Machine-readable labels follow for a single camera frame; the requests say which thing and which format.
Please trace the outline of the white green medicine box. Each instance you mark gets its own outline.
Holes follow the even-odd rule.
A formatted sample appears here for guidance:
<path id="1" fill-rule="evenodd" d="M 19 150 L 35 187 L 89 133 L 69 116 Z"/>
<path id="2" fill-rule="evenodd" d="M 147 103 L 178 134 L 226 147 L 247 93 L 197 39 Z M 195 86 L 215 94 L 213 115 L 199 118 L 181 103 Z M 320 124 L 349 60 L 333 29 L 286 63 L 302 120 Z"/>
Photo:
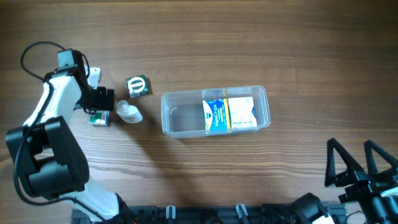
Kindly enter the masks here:
<path id="1" fill-rule="evenodd" d="M 88 123 L 93 126 L 108 126 L 109 111 L 97 111 L 95 114 L 91 114 Z"/>

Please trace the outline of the green Zam-Buk box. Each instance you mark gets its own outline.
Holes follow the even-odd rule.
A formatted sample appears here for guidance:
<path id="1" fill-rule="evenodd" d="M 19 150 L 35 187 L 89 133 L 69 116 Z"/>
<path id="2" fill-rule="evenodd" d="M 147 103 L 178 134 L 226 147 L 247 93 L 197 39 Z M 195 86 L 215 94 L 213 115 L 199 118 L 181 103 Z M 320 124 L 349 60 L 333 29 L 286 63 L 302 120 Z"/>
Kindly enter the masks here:
<path id="1" fill-rule="evenodd" d="M 149 84 L 145 75 L 138 75 L 126 79 L 127 90 L 130 98 L 148 95 Z"/>

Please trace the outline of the blue VapoDrops box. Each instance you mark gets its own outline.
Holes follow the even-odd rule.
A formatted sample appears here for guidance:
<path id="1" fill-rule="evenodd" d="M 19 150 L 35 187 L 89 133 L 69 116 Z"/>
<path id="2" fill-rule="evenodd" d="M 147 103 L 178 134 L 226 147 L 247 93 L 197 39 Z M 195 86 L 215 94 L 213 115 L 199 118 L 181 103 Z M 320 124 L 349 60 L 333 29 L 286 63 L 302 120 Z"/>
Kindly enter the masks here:
<path id="1" fill-rule="evenodd" d="M 231 129 L 228 99 L 203 100 L 205 129 L 222 131 Z"/>

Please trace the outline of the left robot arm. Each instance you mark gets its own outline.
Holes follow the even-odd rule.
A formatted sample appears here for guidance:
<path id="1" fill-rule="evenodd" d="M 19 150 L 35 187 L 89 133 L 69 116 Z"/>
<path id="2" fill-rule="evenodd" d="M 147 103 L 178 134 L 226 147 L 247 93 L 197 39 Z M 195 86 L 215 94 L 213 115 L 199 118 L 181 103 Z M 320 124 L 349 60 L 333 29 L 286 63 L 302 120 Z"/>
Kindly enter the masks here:
<path id="1" fill-rule="evenodd" d="M 88 161 L 69 128 L 76 107 L 88 114 L 113 110 L 114 90 L 88 84 L 90 69 L 80 51 L 57 54 L 59 67 L 42 77 L 44 92 L 34 113 L 6 134 L 16 192 L 33 206 L 69 202 L 92 222 L 133 223 L 126 202 L 91 179 Z"/>

